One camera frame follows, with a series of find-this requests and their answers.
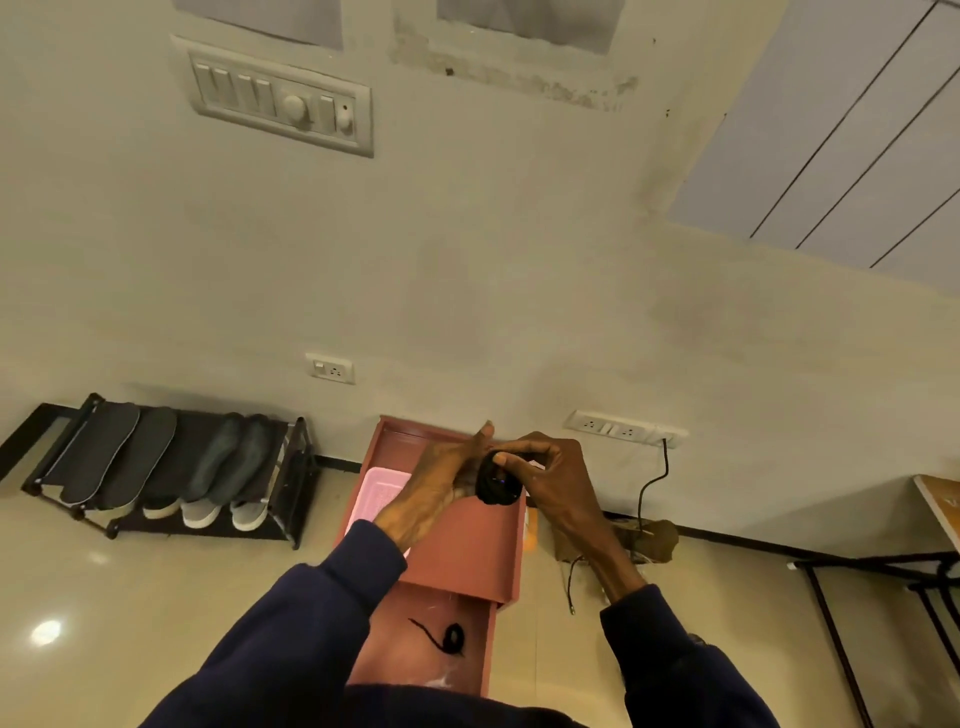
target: person's right hand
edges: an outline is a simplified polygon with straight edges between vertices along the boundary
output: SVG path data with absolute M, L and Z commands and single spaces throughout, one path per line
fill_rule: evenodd
M 494 447 L 506 451 L 495 455 L 493 462 L 523 483 L 547 520 L 587 557 L 611 604 L 646 584 L 600 510 L 580 443 L 531 432 Z M 543 470 L 515 452 L 532 454 Z
M 493 462 L 523 483 L 543 515 L 583 553 L 615 540 L 593 492 L 579 442 L 531 432 L 496 449 L 506 451 L 499 452 Z M 515 452 L 533 454 L 543 470 Z

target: paper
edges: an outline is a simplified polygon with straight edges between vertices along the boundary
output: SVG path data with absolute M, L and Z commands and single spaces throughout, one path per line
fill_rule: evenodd
M 340 0 L 174 0 L 174 7 L 270 36 L 344 49 Z
M 437 0 L 437 17 L 606 55 L 624 0 Z

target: navy blue sleeve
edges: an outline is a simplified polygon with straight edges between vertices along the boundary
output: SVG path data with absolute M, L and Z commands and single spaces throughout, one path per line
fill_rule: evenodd
M 634 726 L 777 728 L 760 696 L 718 648 L 696 644 L 650 585 L 600 613 L 620 663 Z
M 143 725 L 298 724 L 335 707 L 370 615 L 406 570 L 386 534 L 355 522 L 318 567 L 281 576 Z

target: sweatshirt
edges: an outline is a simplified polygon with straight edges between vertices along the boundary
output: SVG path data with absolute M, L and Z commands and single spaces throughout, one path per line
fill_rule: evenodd
M 318 566 L 284 573 L 144 728 L 360 726 L 570 728 L 569 717 L 435 688 L 347 685 L 370 616 L 406 569 L 376 525 L 355 522 Z M 600 614 L 634 726 L 776 728 L 770 710 L 714 646 L 688 636 L 648 585 Z

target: floor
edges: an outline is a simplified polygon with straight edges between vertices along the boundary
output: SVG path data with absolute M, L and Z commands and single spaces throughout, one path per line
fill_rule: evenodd
M 137 725 L 278 576 L 324 559 L 356 477 L 324 473 L 300 551 L 149 534 L 108 541 L 17 490 L 37 457 L 0 483 L 0 724 L 22 728 Z M 629 726 L 600 630 L 603 596 L 578 566 L 571 616 L 568 566 L 551 547 L 541 527 L 524 553 L 520 601 L 497 618 L 490 697 Z M 859 726 L 809 589 L 785 559 L 683 539 L 672 563 L 645 574 L 687 629 L 727 652 L 783 728 Z M 824 584 L 878 728 L 954 725 L 960 685 L 916 597 L 842 571 Z

